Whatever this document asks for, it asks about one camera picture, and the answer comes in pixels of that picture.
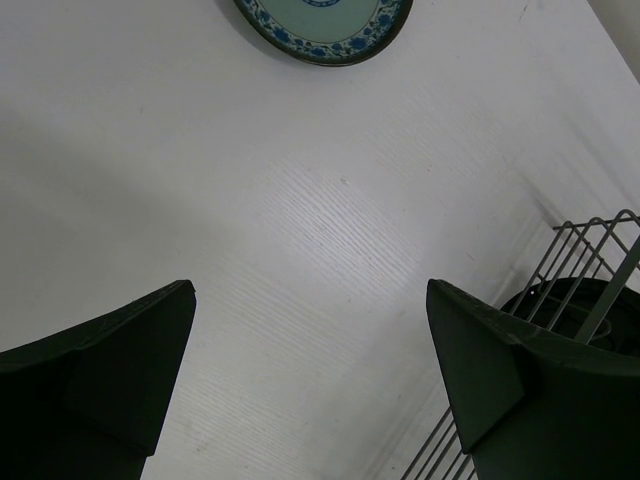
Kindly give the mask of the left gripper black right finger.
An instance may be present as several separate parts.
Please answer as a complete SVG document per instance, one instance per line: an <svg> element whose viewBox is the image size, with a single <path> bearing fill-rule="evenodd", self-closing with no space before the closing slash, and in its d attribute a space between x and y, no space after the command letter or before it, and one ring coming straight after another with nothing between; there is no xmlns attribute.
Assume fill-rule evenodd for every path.
<svg viewBox="0 0 640 480"><path fill-rule="evenodd" d="M426 311L462 450L481 479L636 479L639 361L444 281Z"/></svg>

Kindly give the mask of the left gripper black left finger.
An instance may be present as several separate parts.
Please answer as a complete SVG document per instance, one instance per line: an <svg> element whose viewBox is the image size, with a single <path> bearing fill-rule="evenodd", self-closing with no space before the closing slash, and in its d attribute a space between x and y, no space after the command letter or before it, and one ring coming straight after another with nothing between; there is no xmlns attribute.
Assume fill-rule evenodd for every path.
<svg viewBox="0 0 640 480"><path fill-rule="evenodd" d="M4 479L138 479L186 350L195 288L178 280L1 354Z"/></svg>

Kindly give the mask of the black plate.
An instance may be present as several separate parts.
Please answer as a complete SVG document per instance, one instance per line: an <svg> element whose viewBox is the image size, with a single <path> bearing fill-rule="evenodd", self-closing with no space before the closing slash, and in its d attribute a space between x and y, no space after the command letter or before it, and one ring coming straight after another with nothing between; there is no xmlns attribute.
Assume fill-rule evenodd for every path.
<svg viewBox="0 0 640 480"><path fill-rule="evenodd" d="M540 282L514 295L501 310L544 329L574 338L604 293L608 282L584 278L574 293L573 278ZM589 345L601 350L639 356L639 294L625 287L609 309Z"/></svg>

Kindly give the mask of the blue patterned plate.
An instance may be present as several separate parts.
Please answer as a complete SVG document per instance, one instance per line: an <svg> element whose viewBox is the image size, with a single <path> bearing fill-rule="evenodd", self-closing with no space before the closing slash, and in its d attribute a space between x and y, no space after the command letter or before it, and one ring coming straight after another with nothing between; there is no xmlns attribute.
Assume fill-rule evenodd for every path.
<svg viewBox="0 0 640 480"><path fill-rule="evenodd" d="M388 47L412 0L238 0L235 6L269 44L305 63L344 67Z"/></svg>

